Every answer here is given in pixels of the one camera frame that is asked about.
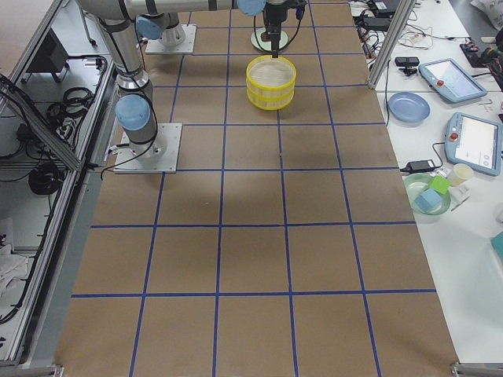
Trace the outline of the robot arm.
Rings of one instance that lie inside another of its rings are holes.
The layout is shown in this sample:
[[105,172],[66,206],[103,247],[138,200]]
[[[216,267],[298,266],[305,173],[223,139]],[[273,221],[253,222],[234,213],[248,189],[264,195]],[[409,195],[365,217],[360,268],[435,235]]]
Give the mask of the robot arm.
[[152,105],[152,82],[141,58],[139,39],[158,39],[178,16],[162,13],[154,1],[80,1],[98,23],[116,65],[119,101],[116,118],[134,156],[157,157],[165,142],[158,136]]
[[102,20],[133,20],[140,15],[239,9],[247,16],[264,12],[266,33],[273,58],[281,51],[281,25],[288,18],[287,1],[79,1],[92,15]]

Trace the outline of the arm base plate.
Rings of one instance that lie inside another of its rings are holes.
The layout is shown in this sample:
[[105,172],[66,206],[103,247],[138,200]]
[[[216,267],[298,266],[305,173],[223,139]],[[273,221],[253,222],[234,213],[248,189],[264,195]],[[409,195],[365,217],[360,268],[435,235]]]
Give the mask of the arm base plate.
[[145,52],[149,55],[184,55],[192,54],[195,46],[197,26],[178,24],[168,28],[160,39],[150,39]]
[[116,155],[114,173],[118,174],[175,174],[178,166],[179,149],[182,139],[181,123],[159,123],[153,145],[131,144],[125,131]]

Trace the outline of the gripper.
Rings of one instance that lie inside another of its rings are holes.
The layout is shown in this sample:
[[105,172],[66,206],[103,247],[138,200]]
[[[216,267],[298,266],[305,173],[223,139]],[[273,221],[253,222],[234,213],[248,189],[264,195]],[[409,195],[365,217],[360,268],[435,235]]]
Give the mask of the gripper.
[[281,41],[284,32],[281,25],[288,18],[290,1],[266,1],[263,10],[263,21],[266,38],[270,42],[271,56],[274,59],[279,57],[279,51],[287,46],[287,39]]

